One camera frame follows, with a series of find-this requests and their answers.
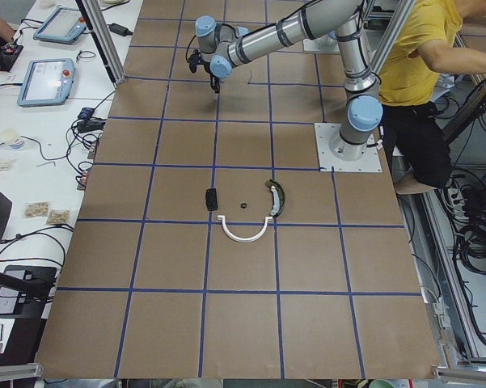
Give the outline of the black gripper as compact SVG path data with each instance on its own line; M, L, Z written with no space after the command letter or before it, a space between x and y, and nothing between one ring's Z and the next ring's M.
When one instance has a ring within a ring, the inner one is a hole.
M213 90L220 89L220 80L222 78L222 62L212 60L209 64L210 86Z

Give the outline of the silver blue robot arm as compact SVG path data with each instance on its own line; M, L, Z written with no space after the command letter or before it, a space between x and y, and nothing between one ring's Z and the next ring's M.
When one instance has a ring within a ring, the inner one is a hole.
M238 66L297 43L307 53L330 53L334 44L344 69L347 102L344 122L328 144L337 158L357 161L382 119L380 80L370 64L372 51L364 31L365 8L363 1L309 1L255 31L202 15L195 22L199 47L186 61L191 72L203 67L211 89L219 92L220 81Z

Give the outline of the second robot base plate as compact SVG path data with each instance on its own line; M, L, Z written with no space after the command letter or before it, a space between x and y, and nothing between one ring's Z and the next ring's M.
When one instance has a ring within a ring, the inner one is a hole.
M339 53L335 32L329 32L314 40L305 39L302 42L303 51L307 53Z

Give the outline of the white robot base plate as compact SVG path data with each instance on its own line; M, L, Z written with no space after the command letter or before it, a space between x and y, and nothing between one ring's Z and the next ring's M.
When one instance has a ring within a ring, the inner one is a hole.
M378 149L371 133L367 142L350 145L340 137L339 123L315 123L315 143L321 172L381 173Z

